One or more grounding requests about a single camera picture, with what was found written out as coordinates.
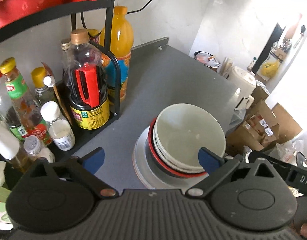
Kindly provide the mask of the red bowl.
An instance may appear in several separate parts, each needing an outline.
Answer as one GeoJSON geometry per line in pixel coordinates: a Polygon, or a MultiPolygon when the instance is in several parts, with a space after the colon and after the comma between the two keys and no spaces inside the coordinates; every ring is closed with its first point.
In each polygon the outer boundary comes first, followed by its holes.
{"type": "Polygon", "coordinates": [[[155,125],[156,119],[153,119],[149,131],[148,131],[148,144],[149,144],[149,149],[150,149],[150,156],[152,161],[155,163],[155,165],[165,174],[172,176],[174,178],[182,178],[182,179],[189,179],[189,178],[198,178],[207,175],[206,172],[200,172],[200,173],[185,173],[185,172],[180,172],[177,170],[174,170],[170,166],[168,166],[160,156],[157,154],[156,149],[154,147],[154,141],[153,141],[153,129],[155,125]]]}

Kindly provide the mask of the cardboard box with labels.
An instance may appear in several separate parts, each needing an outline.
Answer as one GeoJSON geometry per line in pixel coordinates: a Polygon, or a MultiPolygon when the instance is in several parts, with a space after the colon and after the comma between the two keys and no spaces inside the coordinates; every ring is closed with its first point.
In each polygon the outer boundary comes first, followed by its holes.
{"type": "Polygon", "coordinates": [[[242,154],[244,147],[261,151],[296,137],[302,128],[289,112],[277,103],[270,109],[264,100],[252,107],[243,122],[226,136],[226,153],[242,154]]]}

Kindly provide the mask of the orange juice bottle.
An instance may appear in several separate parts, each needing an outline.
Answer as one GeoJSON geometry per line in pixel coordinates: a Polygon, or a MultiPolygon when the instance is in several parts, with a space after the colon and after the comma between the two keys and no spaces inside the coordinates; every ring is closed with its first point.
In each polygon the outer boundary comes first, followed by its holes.
{"type": "MultiPolygon", "coordinates": [[[[125,18],[127,7],[116,6],[113,11],[111,48],[110,51],[117,58],[121,72],[120,100],[126,97],[128,70],[131,59],[131,48],[134,42],[133,29],[125,18]]],[[[115,67],[109,57],[102,55],[102,65],[106,73],[108,93],[115,96],[115,67]]]]}

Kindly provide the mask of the red cap clear bottle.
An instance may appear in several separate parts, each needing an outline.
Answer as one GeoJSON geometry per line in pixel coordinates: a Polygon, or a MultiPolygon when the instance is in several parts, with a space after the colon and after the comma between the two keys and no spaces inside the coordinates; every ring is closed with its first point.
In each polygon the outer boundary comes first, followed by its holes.
{"type": "Polygon", "coordinates": [[[21,124],[16,111],[13,107],[11,98],[8,95],[5,79],[0,72],[0,120],[4,122],[7,128],[13,133],[13,135],[21,140],[28,136],[28,133],[24,126],[21,124]]]}

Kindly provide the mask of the large cream ceramic bowl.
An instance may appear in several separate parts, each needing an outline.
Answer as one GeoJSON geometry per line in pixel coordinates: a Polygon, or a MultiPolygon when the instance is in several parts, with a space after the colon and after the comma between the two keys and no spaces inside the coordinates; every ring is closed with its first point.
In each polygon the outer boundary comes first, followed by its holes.
{"type": "Polygon", "coordinates": [[[225,134],[217,120],[204,109],[187,103],[161,111],[153,127],[153,144],[167,165],[185,173],[204,172],[198,160],[200,148],[219,157],[226,149],[225,134]]]}

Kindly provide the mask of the yellow plastic bag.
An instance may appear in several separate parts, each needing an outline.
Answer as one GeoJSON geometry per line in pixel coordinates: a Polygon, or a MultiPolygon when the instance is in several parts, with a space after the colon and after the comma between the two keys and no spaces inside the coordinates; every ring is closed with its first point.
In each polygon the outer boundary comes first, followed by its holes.
{"type": "Polygon", "coordinates": [[[267,62],[266,64],[262,65],[260,73],[262,76],[273,78],[276,75],[280,64],[281,63],[279,60],[276,60],[275,62],[267,62]]]}

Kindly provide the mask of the yellow cap small bottle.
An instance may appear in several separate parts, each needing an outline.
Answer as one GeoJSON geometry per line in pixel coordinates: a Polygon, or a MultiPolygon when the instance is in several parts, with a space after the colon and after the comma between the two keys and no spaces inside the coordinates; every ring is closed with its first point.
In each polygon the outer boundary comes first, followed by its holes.
{"type": "Polygon", "coordinates": [[[44,67],[37,67],[31,72],[31,78],[35,86],[35,96],[41,105],[48,101],[56,102],[56,96],[53,88],[46,86],[43,79],[47,76],[44,67]]]}

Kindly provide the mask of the green label sauce bottle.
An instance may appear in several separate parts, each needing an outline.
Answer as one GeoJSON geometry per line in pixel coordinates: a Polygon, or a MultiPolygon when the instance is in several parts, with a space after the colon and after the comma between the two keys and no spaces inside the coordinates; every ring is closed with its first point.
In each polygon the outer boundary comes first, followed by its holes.
{"type": "Polygon", "coordinates": [[[41,116],[41,107],[17,69],[15,59],[13,57],[5,59],[0,65],[0,72],[4,76],[6,90],[15,112],[27,134],[38,137],[46,146],[50,145],[53,140],[41,116]]]}

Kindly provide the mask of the brown pot with bags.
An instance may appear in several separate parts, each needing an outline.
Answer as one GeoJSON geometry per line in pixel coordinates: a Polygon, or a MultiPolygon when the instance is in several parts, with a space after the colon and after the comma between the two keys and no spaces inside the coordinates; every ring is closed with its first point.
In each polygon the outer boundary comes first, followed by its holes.
{"type": "Polygon", "coordinates": [[[212,54],[205,51],[196,51],[194,53],[194,59],[202,63],[204,66],[210,68],[214,72],[218,71],[221,66],[221,62],[212,54]]]}

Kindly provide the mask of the white plate lower left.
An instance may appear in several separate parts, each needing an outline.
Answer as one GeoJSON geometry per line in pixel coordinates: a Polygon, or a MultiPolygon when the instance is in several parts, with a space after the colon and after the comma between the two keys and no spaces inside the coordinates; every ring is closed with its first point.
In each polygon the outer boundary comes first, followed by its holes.
{"type": "Polygon", "coordinates": [[[195,178],[176,178],[162,171],[150,156],[151,152],[148,143],[149,128],[148,126],[137,139],[132,154],[136,175],[147,189],[180,189],[185,193],[189,188],[207,178],[207,174],[195,178]]]}

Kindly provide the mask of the white squeeze bottle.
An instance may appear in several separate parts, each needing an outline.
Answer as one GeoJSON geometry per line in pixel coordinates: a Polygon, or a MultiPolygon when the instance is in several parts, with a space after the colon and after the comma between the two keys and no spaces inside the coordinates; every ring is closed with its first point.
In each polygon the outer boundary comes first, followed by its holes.
{"type": "Polygon", "coordinates": [[[0,121],[0,154],[7,160],[13,159],[20,148],[19,140],[0,121]]]}

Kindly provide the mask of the cream air fryer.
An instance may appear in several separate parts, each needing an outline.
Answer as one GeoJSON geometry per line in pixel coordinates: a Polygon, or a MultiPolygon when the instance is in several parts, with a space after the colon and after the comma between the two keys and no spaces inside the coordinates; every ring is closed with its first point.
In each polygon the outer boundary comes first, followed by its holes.
{"type": "Polygon", "coordinates": [[[246,70],[234,66],[225,77],[240,89],[236,109],[249,109],[254,103],[254,97],[252,96],[256,88],[254,76],[246,70]]]}

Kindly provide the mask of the white cap seasoning bottle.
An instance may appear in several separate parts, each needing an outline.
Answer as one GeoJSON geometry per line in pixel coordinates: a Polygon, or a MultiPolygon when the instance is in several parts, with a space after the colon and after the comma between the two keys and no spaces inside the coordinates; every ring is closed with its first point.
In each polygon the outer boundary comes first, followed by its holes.
{"type": "Polygon", "coordinates": [[[62,115],[58,104],[48,101],[41,107],[41,116],[48,125],[48,132],[55,145],[69,151],[75,145],[75,136],[68,120],[62,115]]]}

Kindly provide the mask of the shaker jar clear lid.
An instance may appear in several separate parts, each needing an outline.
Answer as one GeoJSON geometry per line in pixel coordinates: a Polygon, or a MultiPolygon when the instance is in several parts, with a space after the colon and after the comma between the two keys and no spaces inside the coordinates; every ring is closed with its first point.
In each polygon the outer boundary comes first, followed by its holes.
{"type": "Polygon", "coordinates": [[[45,146],[44,142],[35,135],[26,137],[23,147],[32,160],[37,158],[45,158],[50,163],[53,163],[55,160],[51,150],[49,150],[49,148],[45,146]]]}

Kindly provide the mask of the black metal rack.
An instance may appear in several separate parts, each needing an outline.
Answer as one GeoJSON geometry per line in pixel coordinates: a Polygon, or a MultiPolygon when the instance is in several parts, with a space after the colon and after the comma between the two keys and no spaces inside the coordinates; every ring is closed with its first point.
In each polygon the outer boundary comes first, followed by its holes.
{"type": "MultiPolygon", "coordinates": [[[[107,55],[112,63],[114,64],[116,71],[116,88],[119,89],[121,85],[121,73],[118,60],[115,55],[109,51],[111,46],[111,30],[112,30],[112,18],[113,18],[113,8],[114,0],[97,0],[97,1],[82,1],[82,2],[73,2],[58,5],[56,7],[51,7],[44,9],[40,12],[34,13],[32,15],[16,20],[13,23],[8,24],[7,26],[0,29],[0,43],[11,38],[18,33],[21,33],[31,27],[36,25],[61,18],[63,16],[71,16],[72,28],[76,27],[75,23],[75,14],[78,12],[84,12],[94,9],[106,9],[106,22],[105,22],[105,43],[104,46],[98,45],[94,42],[91,42],[92,45],[96,46],[102,53],[107,55]]],[[[120,117],[120,99],[119,92],[115,92],[114,98],[114,111],[110,113],[109,120],[106,124],[95,130],[84,130],[78,128],[76,125],[73,127],[73,131],[77,132],[77,142],[73,149],[70,151],[59,150],[55,145],[51,145],[51,151],[55,154],[56,161],[64,161],[70,158],[71,155],[75,154],[80,148],[88,144],[94,137],[96,137],[100,132],[105,128],[110,126],[115,120],[118,120],[120,117]]]]}

